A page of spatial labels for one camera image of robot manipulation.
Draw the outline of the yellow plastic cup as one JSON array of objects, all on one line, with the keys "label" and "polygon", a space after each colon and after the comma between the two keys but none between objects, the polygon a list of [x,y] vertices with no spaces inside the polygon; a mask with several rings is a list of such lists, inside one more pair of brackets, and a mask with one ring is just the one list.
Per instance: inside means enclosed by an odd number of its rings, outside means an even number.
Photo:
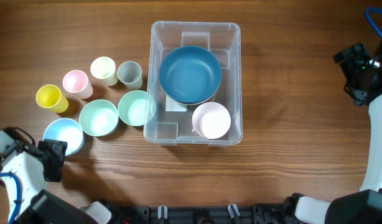
[{"label": "yellow plastic cup", "polygon": [[60,88],[51,84],[42,86],[37,91],[35,100],[41,108],[55,113],[63,113],[69,106],[69,102]]}]

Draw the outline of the pink bowl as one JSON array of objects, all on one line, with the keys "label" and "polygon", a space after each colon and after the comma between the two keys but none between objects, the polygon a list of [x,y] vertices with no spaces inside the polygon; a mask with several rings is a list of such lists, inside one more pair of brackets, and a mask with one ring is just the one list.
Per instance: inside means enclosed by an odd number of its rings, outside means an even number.
[{"label": "pink bowl", "polygon": [[230,129],[230,113],[217,102],[203,103],[193,112],[192,125],[200,136],[207,139],[218,139]]}]

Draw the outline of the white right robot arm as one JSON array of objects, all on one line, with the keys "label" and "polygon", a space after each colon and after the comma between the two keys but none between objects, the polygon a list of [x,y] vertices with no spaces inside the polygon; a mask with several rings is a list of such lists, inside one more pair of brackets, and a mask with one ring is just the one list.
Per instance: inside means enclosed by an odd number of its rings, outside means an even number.
[{"label": "white right robot arm", "polygon": [[282,223],[382,223],[382,36],[374,55],[357,43],[333,56],[346,78],[345,93],[368,107],[368,165],[357,193],[331,202],[294,194],[282,205]]}]

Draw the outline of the light blue bowl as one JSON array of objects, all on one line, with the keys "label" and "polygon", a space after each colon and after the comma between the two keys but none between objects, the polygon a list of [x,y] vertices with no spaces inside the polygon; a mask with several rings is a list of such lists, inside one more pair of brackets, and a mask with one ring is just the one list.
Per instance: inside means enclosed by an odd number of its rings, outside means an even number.
[{"label": "light blue bowl", "polygon": [[60,118],[46,128],[43,139],[67,142],[66,156],[77,153],[84,144],[84,133],[81,126],[73,119]]}]

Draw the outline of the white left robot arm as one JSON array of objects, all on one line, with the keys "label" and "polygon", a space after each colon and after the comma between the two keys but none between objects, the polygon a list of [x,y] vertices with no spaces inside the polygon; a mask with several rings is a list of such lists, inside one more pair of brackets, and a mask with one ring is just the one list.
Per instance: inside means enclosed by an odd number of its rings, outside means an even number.
[{"label": "white left robot arm", "polygon": [[0,184],[10,203],[8,223],[109,223],[113,218],[101,202],[74,207],[47,190],[44,166],[29,154],[28,145],[14,141],[2,153]]}]

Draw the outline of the mint green bowl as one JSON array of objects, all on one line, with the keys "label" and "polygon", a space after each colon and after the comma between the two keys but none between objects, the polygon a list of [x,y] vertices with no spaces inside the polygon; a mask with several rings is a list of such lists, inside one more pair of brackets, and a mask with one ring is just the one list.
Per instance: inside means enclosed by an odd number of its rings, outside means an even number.
[{"label": "mint green bowl", "polygon": [[117,107],[108,100],[94,100],[83,107],[79,115],[82,130],[94,137],[111,134],[119,122]]},{"label": "mint green bowl", "polygon": [[120,119],[130,126],[143,126],[156,113],[156,102],[146,91],[133,90],[126,93],[119,101]]}]

